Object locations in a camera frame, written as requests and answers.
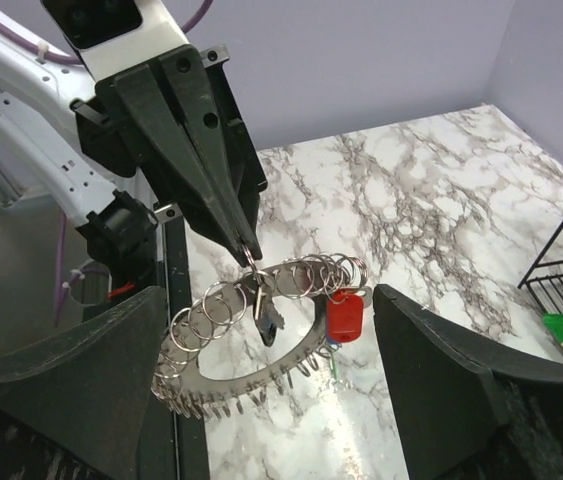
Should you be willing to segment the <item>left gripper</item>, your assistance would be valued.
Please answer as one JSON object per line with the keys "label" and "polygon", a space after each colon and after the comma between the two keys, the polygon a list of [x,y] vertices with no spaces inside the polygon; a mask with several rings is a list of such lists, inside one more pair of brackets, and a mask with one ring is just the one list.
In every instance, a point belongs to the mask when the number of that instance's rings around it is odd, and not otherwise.
{"label": "left gripper", "polygon": [[158,204],[180,208],[197,234],[237,260],[260,260],[267,180],[224,66],[226,46],[184,45],[112,74],[75,100],[83,153],[129,178],[142,172]]}

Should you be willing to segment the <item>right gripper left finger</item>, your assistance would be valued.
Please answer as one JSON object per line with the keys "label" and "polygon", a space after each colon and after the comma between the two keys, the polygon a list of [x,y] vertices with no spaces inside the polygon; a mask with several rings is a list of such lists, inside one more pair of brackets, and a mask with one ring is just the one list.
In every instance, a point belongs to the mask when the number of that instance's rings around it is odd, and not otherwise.
{"label": "right gripper left finger", "polygon": [[132,479],[166,294],[0,357],[0,479]]}

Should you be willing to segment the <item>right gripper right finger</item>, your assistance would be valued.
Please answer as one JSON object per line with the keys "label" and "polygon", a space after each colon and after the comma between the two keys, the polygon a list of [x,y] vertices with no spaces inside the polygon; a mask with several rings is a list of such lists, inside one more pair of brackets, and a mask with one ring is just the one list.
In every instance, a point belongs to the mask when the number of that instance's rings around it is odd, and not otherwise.
{"label": "right gripper right finger", "polygon": [[563,479],[563,364],[500,344],[387,284],[374,325],[412,479]]}

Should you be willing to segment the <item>black key tag with key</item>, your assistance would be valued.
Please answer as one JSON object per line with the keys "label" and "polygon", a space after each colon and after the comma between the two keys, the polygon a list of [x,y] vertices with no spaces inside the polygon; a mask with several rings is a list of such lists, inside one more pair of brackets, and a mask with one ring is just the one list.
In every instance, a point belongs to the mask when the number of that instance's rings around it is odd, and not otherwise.
{"label": "black key tag with key", "polygon": [[257,286],[254,293],[253,319],[263,344],[271,347],[278,328],[283,329],[285,320],[274,305],[276,285],[272,276],[262,270],[254,278]]}

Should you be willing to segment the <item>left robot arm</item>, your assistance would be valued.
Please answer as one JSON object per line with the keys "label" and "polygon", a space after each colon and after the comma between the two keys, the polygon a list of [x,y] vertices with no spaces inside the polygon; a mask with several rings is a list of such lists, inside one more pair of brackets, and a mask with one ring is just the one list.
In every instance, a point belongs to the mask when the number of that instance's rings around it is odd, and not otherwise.
{"label": "left robot arm", "polygon": [[183,217],[246,266],[267,180],[228,84],[228,50],[192,45],[160,1],[47,1],[65,55],[0,11],[0,197],[15,160],[122,284]]}

